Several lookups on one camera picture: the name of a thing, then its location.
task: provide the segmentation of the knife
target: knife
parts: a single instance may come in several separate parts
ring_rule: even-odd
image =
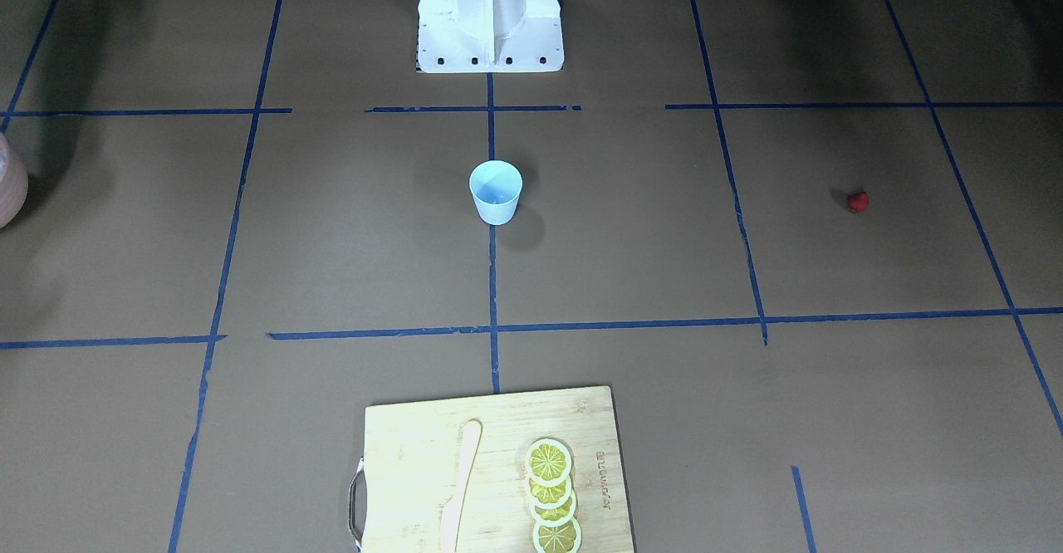
[[[458,454],[458,479],[454,488],[454,497],[443,504],[440,518],[440,551],[456,553],[458,548],[458,526],[461,523],[461,508],[465,506],[465,491],[472,474],[472,462],[476,458],[479,448],[479,435],[483,426],[477,420],[470,420],[461,429],[461,446]]]

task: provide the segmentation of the red strawberry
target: red strawberry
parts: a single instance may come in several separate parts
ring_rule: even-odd
[[[849,203],[849,210],[851,212],[863,213],[871,204],[871,200],[867,198],[867,192],[858,191],[856,194],[849,195],[848,203]]]

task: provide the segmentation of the grid line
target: grid line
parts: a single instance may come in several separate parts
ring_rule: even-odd
[[[771,108],[929,108],[922,102],[842,102],[842,103],[669,103],[665,111],[689,110],[771,110]],[[1063,102],[1057,101],[952,101],[933,103],[935,108],[1059,108]]]
[[[1063,306],[1016,308],[1022,316],[1063,315]],[[765,316],[767,324],[814,324],[827,322],[871,322],[890,320],[929,320],[951,318],[1010,317],[1009,308],[919,311],[911,313],[851,313],[839,315],[794,315]],[[627,321],[546,322],[524,324],[499,324],[499,333],[536,333],[551,331],[601,331],[623,329],[669,329],[680,326],[732,326],[760,324],[759,317],[719,317],[697,319],[660,319]],[[468,335],[489,333],[491,325],[424,326],[411,329],[366,329],[339,331],[270,332],[267,335],[279,341],[304,339],[360,339],[369,337],[418,337],[424,335]]]
[[[490,80],[491,87],[489,88],[491,95],[494,94],[493,80]],[[431,106],[431,105],[414,105],[414,106],[374,106],[372,108],[367,108],[366,113],[529,113],[529,112],[543,112],[543,111],[583,111],[580,105],[495,105],[494,102],[490,102],[485,105],[443,105],[443,106]]]
[[[794,477],[794,490],[797,491],[797,506],[800,508],[800,521],[805,526],[805,542],[808,544],[808,553],[815,553],[815,535],[812,533],[812,518],[808,513],[808,501],[805,499],[805,485],[800,480],[800,469],[791,466],[790,472]]]
[[[261,115],[263,99],[266,95],[266,81],[269,78],[269,66],[273,55],[273,43],[276,39],[277,23],[281,20],[281,7],[284,0],[276,0],[273,5],[273,19],[270,23],[269,39],[266,41],[266,54],[263,57],[261,74],[258,79],[258,93],[255,96],[254,113],[251,115],[251,129],[248,132],[248,145],[243,152],[243,165],[240,169],[239,185],[236,188],[235,204],[233,204],[233,217],[230,222],[229,240],[225,245],[225,256],[221,267],[221,278],[218,282],[218,303],[215,306],[214,317],[210,321],[210,335],[216,336],[221,326],[221,315],[225,304],[225,290],[229,286],[229,273],[233,263],[233,252],[236,248],[236,234],[240,221],[240,204],[243,199],[243,189],[248,182],[248,169],[251,166],[251,156],[255,148],[255,136],[258,131],[258,118]],[[200,428],[203,424],[203,410],[206,406],[207,375],[214,364],[214,352],[216,341],[209,341],[206,353],[203,356],[203,371],[200,375],[199,400],[196,408],[196,429],[188,441],[188,449],[185,452],[185,465],[181,474],[181,487],[178,491],[176,507],[173,512],[173,526],[170,531],[169,553],[176,553],[181,539],[181,525],[184,521],[185,505],[188,501],[188,488],[191,484],[192,469],[196,463],[196,450],[199,446]]]
[[[3,114],[16,117],[153,117],[174,115],[282,115],[291,113],[291,107],[255,108],[116,108],[87,111],[16,111]]]
[[[1023,319],[1016,311],[1015,302],[1011,297],[1011,291],[1008,289],[1008,284],[1003,279],[1003,272],[1000,270],[1000,265],[997,263],[996,256],[993,254],[993,247],[990,244],[990,238],[986,235],[985,228],[982,227],[982,221],[978,216],[978,211],[975,208],[975,202],[971,197],[971,192],[967,190],[967,185],[963,181],[963,174],[960,172],[960,166],[956,161],[956,156],[952,154],[952,147],[949,145],[948,137],[945,135],[945,129],[941,124],[941,118],[938,117],[938,110],[935,108],[933,100],[930,98],[930,93],[927,90],[926,83],[923,81],[923,73],[919,72],[918,64],[915,62],[915,54],[912,53],[911,46],[908,44],[908,38],[905,37],[905,31],[900,28],[900,20],[897,18],[897,13],[893,7],[892,1],[884,1],[885,9],[890,14],[890,19],[893,21],[893,28],[897,32],[897,37],[900,39],[900,44],[905,48],[905,54],[907,54],[908,63],[912,67],[912,73],[915,76],[915,82],[918,84],[919,90],[923,93],[923,100],[926,102],[927,108],[930,111],[930,117],[933,118],[934,128],[938,130],[938,137],[941,139],[941,145],[945,149],[945,154],[948,157],[948,164],[952,167],[952,174],[956,178],[957,186],[963,195],[963,201],[967,204],[967,212],[971,214],[971,220],[975,224],[975,229],[978,231],[978,237],[981,239],[982,247],[989,257],[990,265],[993,267],[993,273],[996,275],[997,284],[1000,286],[1000,292],[1003,295],[1005,302],[1008,303],[1008,309],[1013,321],[1015,322],[1015,329],[1018,331],[1018,335],[1023,340],[1023,347],[1026,349],[1026,355],[1030,359],[1033,372],[1037,378],[1037,382],[1041,384],[1041,391],[1044,393],[1045,401],[1048,403],[1048,408],[1052,414],[1052,418],[1056,420],[1056,428],[1059,429],[1060,436],[1063,436],[1063,417],[1060,416],[1060,409],[1056,404],[1056,398],[1052,396],[1051,387],[1049,387],[1048,380],[1045,378],[1045,373],[1041,369],[1041,363],[1037,361],[1036,353],[1033,352],[1033,346],[1030,343],[1030,339],[1026,334],[1026,328],[1023,326]]]
[[[4,115],[4,119],[0,122],[0,133],[7,133],[7,125],[11,123],[12,114],[15,112],[15,107],[18,106],[18,99],[22,96],[22,90],[26,88],[26,81],[30,77],[30,70],[33,68],[33,63],[37,58],[37,52],[40,50],[40,44],[44,43],[45,34],[48,32],[48,27],[52,23],[52,17],[55,16],[55,7],[60,3],[60,0],[52,0],[48,4],[48,12],[45,13],[45,19],[40,22],[40,30],[37,32],[37,37],[33,40],[33,47],[30,48],[30,55],[26,58],[26,65],[22,66],[22,73],[18,77],[18,84],[15,86],[15,93],[11,96],[11,102],[7,103],[7,111]]]
[[[730,184],[731,197],[735,201],[735,218],[738,230],[742,234],[742,245],[745,247],[745,263],[749,268],[749,287],[753,289],[753,301],[757,306],[757,317],[760,319],[760,334],[767,346],[767,323],[764,322],[764,304],[760,299],[760,285],[757,282],[757,268],[753,263],[753,250],[749,248],[749,235],[745,231],[745,220],[742,217],[742,200],[738,194],[738,183],[735,180],[735,168],[731,164],[730,149],[727,148],[727,132],[724,130],[724,118],[720,113],[720,99],[716,96],[716,84],[712,79],[712,65],[709,62],[709,50],[705,45],[705,32],[702,30],[702,15],[697,11],[697,0],[690,0],[690,11],[694,16],[694,28],[697,30],[697,43],[702,47],[702,64],[705,66],[705,81],[709,85],[709,96],[714,105],[716,133],[720,135],[720,148],[724,155],[724,167],[727,169],[727,182]]]
[[[162,346],[168,343],[213,343],[224,335],[178,335],[173,337],[101,337],[95,339],[45,339],[37,341],[0,341],[0,350],[43,350],[62,348],[102,348],[113,346]]]

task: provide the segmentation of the plastic cup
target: plastic cup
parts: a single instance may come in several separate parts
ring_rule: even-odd
[[[469,191],[476,212],[491,225],[502,225],[512,219],[522,187],[521,172],[505,161],[480,163],[469,175]]]
[[[22,207],[29,183],[26,165],[0,134],[0,228],[11,222]]]

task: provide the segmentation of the pink container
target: pink container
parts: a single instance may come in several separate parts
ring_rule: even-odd
[[[0,134],[0,228],[18,214],[26,202],[29,185],[26,165],[7,148],[7,140]]]

